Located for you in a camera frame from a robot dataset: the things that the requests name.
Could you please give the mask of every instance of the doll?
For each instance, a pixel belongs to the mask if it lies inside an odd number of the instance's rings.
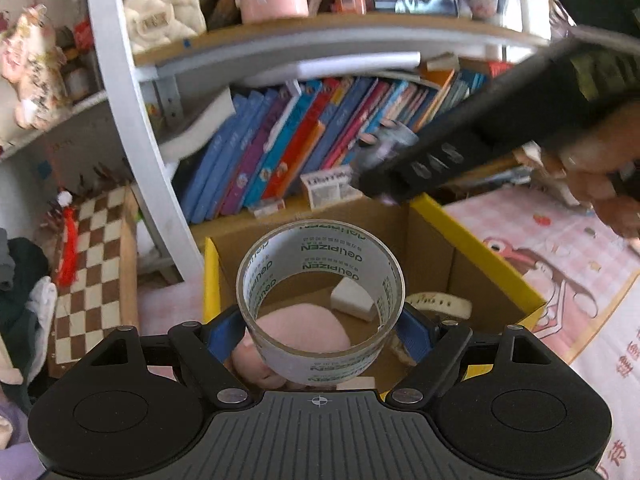
[[[2,76],[15,86],[15,121],[21,128],[47,128],[67,112],[68,98],[60,67],[65,63],[56,47],[53,27],[42,5],[26,9],[15,33],[5,40]]]

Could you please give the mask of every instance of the stuffed animal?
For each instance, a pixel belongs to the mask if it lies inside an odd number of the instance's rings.
[[[326,353],[351,347],[337,317],[328,309],[314,304],[287,306],[258,318],[257,322],[268,335],[296,350]],[[271,370],[262,360],[248,331],[231,352],[231,362],[245,381],[263,390],[276,390],[287,383],[286,378]]]
[[[67,113],[69,100],[60,67],[65,56],[56,47],[53,27],[42,5],[26,9],[4,42],[2,76],[15,86],[15,121],[21,128],[47,128]]]

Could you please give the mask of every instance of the red tassel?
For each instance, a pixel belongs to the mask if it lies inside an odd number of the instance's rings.
[[[65,207],[63,216],[65,218],[66,244],[62,251],[62,265],[58,271],[58,285],[71,286],[76,280],[78,229],[74,221],[74,210],[72,207]]]

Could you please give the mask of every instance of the white shelf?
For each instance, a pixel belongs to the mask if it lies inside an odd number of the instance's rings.
[[[137,54],[134,61],[139,81],[207,67],[226,86],[285,63],[330,56],[415,51],[423,60],[447,52],[485,58],[487,47],[533,52],[546,45],[538,36],[462,18],[327,13],[220,28]]]
[[[0,163],[2,163],[2,161],[4,160],[7,160],[10,156],[15,155],[15,153],[19,152],[21,149],[28,146],[34,140],[43,136],[47,132],[50,132],[51,130],[59,127],[61,124],[64,124],[65,121],[68,121],[71,117],[75,117],[85,110],[93,108],[95,105],[103,103],[106,100],[107,92],[105,90],[102,90],[73,106],[69,115],[65,116],[65,118],[61,121],[52,124],[51,126],[49,126],[49,128],[46,128],[45,130],[25,130],[25,133],[22,136],[18,137],[14,142],[9,143],[9,146],[4,147],[4,151],[0,153]]]

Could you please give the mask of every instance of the white quilted handbag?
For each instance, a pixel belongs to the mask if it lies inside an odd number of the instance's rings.
[[[124,15],[134,54],[207,30],[200,0],[124,0]]]

